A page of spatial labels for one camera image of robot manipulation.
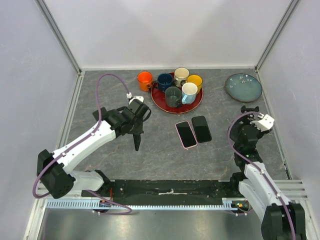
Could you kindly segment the black round-base phone stand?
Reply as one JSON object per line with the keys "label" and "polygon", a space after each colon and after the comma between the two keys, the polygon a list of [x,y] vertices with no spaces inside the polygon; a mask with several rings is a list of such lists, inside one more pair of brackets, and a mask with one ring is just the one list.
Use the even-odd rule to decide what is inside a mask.
{"label": "black round-base phone stand", "polygon": [[252,108],[252,107],[246,107],[245,105],[243,105],[240,108],[240,112],[243,114],[243,116],[240,118],[241,120],[251,122],[255,120],[255,117],[257,117],[260,114],[260,108],[259,106]]}

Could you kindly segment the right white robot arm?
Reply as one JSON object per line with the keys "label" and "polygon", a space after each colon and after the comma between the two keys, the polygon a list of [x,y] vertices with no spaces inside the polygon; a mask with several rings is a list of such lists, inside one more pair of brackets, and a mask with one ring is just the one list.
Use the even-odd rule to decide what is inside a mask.
{"label": "right white robot arm", "polygon": [[274,125],[268,114],[243,113],[228,128],[229,145],[240,172],[232,175],[229,191],[244,196],[261,221],[265,240],[305,240],[305,210],[293,203],[268,174],[257,151],[258,140]]}

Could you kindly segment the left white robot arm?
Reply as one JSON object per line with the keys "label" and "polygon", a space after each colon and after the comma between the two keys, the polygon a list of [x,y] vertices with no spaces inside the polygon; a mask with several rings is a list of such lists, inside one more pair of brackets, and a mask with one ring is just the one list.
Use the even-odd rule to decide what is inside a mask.
{"label": "left white robot arm", "polygon": [[109,179],[99,170],[76,171],[75,167],[101,146],[126,134],[133,136],[134,148],[139,150],[143,123],[151,115],[150,108],[139,99],[128,106],[93,112],[96,124],[83,135],[53,152],[43,150],[37,159],[37,182],[41,182],[48,195],[59,199],[71,190],[91,190],[99,197],[110,191]]}

